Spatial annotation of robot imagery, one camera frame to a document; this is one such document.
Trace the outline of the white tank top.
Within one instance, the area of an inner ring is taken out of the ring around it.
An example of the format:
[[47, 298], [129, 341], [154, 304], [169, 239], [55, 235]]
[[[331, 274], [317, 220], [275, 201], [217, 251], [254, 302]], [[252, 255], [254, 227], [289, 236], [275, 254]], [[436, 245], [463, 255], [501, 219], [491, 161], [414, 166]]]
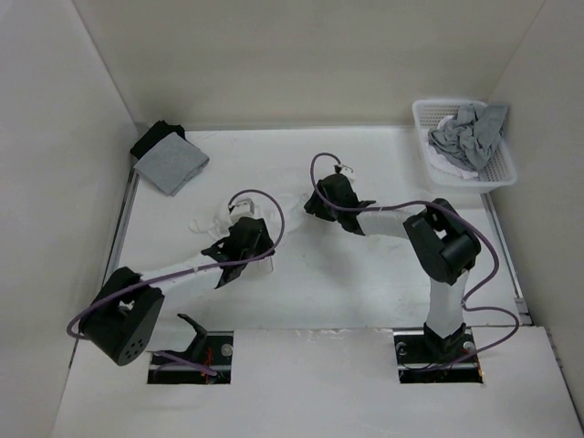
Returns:
[[[212, 237], [213, 242], [208, 247], [228, 236], [229, 228], [235, 223], [229, 218], [227, 206], [244, 198], [251, 198], [254, 201], [254, 219], [264, 219], [266, 221], [268, 232], [275, 244], [275, 253], [272, 256], [264, 258], [260, 255], [259, 257], [251, 258], [249, 259], [249, 264], [245, 267], [247, 268], [251, 265], [261, 265], [265, 260], [270, 261], [286, 236], [302, 225], [301, 207], [308, 200], [308, 193], [280, 193], [273, 196], [258, 189], [243, 190], [240, 193], [236, 193], [231, 199], [226, 199], [220, 203], [213, 214], [199, 215], [193, 218], [191, 231], [195, 234]], [[221, 265], [211, 257], [203, 255], [203, 250], [188, 261], [188, 266], [193, 274], [197, 276], [211, 274], [221, 276]]]

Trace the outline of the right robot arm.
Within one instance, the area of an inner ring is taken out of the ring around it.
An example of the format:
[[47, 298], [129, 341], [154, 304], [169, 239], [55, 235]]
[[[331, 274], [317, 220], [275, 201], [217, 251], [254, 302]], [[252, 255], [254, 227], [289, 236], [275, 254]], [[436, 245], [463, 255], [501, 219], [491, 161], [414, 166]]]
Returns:
[[318, 181], [304, 209], [355, 235], [408, 240], [430, 278], [423, 350], [437, 361], [455, 352], [465, 328], [461, 302], [481, 246], [475, 235], [454, 218], [457, 212], [450, 203], [436, 198], [417, 214], [386, 210], [374, 201], [359, 200], [349, 179], [335, 173]]

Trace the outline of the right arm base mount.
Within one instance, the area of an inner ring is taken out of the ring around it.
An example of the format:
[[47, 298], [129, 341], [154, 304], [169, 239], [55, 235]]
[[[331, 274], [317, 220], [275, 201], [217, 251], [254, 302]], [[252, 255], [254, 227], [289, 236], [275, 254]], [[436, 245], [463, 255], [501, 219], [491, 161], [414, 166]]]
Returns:
[[402, 384], [483, 383], [470, 328], [462, 327], [452, 339], [439, 339], [425, 328], [396, 330], [393, 342]]

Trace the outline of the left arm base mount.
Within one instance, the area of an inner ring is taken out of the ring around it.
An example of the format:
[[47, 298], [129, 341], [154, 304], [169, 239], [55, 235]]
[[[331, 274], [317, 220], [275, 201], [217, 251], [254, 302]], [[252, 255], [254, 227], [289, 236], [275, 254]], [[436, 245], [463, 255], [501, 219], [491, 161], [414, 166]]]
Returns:
[[231, 383], [235, 333], [209, 331], [186, 314], [177, 317], [189, 328], [189, 343], [151, 355], [147, 383], [150, 385], [225, 385]]

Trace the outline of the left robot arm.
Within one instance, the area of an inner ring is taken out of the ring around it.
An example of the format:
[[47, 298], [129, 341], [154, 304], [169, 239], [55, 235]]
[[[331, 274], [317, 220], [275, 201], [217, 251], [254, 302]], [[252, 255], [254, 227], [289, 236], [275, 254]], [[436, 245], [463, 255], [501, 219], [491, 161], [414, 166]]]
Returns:
[[271, 238], [265, 220], [243, 217], [226, 237], [181, 263], [143, 273], [118, 268], [78, 315], [79, 337], [116, 365], [128, 365], [149, 348], [165, 304], [178, 308], [195, 292], [233, 282], [247, 265], [272, 256], [281, 239]]

